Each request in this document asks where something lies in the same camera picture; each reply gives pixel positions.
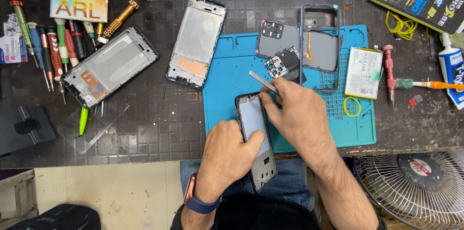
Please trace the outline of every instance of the jeans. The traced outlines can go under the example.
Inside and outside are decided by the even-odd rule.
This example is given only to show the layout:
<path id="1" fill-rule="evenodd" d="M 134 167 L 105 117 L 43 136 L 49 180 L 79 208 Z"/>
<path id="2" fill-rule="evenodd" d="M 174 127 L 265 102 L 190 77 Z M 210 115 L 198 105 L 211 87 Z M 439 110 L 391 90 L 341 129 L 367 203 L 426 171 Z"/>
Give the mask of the jeans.
<path id="1" fill-rule="evenodd" d="M 181 161 L 181 184 L 185 195 L 190 176 L 200 168 L 201 160 Z M 222 200 L 238 194 L 255 194 L 264 197 L 283 199 L 297 203 L 311 211 L 314 206 L 314 196 L 308 189 L 305 180 L 303 160 L 300 158 L 276 160 L 277 176 L 257 193 L 252 185 L 250 174 L 235 181 L 222 194 Z"/>

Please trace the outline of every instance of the fan label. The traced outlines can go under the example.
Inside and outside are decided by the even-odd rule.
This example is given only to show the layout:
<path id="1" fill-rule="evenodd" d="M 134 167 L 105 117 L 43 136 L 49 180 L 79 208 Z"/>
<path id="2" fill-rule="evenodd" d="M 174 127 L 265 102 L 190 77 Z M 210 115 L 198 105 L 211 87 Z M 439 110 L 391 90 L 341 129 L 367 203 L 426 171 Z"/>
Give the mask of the fan label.
<path id="1" fill-rule="evenodd" d="M 432 172 L 432 169 L 426 162 L 420 159 L 417 159 L 417 158 L 411 159 L 411 161 L 409 162 L 409 165 L 411 166 L 411 168 L 414 170 L 415 173 L 418 173 L 421 176 L 428 176 L 430 175 L 430 172 Z"/>

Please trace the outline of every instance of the fan grill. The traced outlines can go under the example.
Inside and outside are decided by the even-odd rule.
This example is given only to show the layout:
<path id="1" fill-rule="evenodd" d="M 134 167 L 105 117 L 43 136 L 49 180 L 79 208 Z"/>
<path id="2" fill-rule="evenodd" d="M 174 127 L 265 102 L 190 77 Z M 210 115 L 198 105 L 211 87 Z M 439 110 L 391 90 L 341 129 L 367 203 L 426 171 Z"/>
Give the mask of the fan grill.
<path id="1" fill-rule="evenodd" d="M 374 203 L 406 224 L 433 230 L 463 227 L 463 165 L 448 152 L 425 155 L 443 171 L 438 186 L 423 186 L 407 178 L 398 155 L 356 157 L 356 175 Z"/>

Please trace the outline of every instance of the black cloth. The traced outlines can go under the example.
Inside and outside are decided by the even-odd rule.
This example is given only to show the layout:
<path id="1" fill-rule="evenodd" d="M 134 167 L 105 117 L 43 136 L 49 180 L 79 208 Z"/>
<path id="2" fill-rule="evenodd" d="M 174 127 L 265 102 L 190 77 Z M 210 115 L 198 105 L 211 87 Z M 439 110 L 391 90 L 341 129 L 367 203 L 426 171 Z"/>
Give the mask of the black cloth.
<path id="1" fill-rule="evenodd" d="M 182 205 L 174 217 L 171 230 L 182 230 Z M 285 200 L 258 195 L 238 195 L 221 202 L 216 210 L 212 230 L 321 230 L 314 211 Z M 379 219 L 377 230 L 386 230 Z"/>
<path id="2" fill-rule="evenodd" d="M 9 227 L 7 230 L 100 230 L 100 216 L 91 208 L 60 204 L 31 219 Z"/>

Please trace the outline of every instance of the cleaning brush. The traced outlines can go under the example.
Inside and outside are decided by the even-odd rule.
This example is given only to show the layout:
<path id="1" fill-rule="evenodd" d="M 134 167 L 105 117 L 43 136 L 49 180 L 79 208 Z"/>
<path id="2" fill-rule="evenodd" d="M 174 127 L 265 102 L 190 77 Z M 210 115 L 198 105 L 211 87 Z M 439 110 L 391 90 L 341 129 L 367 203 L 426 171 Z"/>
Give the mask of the cleaning brush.
<path id="1" fill-rule="evenodd" d="M 448 84 L 439 81 L 415 82 L 412 79 L 395 79 L 395 88 L 408 89 L 413 86 L 428 87 L 431 89 L 457 89 L 464 90 L 464 84 Z"/>

